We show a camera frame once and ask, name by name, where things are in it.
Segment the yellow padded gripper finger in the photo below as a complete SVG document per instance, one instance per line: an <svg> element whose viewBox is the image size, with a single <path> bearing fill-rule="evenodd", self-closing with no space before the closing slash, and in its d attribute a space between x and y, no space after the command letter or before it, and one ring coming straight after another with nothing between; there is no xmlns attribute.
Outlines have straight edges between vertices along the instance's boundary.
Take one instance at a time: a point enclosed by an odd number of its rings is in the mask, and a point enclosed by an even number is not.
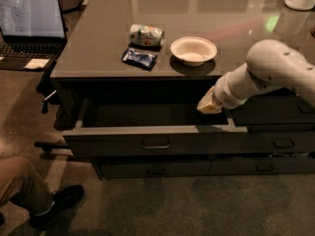
<svg viewBox="0 0 315 236"><path fill-rule="evenodd" d="M214 87L211 87L197 104L197 110L203 114L219 114L221 106L214 101Z"/></svg>

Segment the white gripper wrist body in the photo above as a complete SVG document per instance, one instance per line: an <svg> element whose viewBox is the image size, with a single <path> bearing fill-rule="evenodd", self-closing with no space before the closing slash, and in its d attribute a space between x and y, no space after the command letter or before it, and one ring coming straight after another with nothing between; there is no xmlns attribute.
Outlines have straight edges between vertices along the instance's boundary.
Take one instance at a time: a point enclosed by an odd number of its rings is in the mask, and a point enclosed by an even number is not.
<svg viewBox="0 0 315 236"><path fill-rule="evenodd" d="M236 97L228 85L229 74L220 77L215 86L213 92L213 103L225 109L234 109L246 102L246 99L240 99Z"/></svg>

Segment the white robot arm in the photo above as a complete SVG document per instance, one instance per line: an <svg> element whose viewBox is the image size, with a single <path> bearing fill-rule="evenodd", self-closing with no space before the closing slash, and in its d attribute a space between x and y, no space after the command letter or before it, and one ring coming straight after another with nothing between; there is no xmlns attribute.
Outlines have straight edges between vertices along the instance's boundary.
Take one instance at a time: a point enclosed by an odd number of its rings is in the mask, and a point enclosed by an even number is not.
<svg viewBox="0 0 315 236"><path fill-rule="evenodd" d="M254 95L290 89L315 106L315 66L284 43L267 39L255 43L246 61L227 72L207 91L197 105L204 114L234 109Z"/></svg>

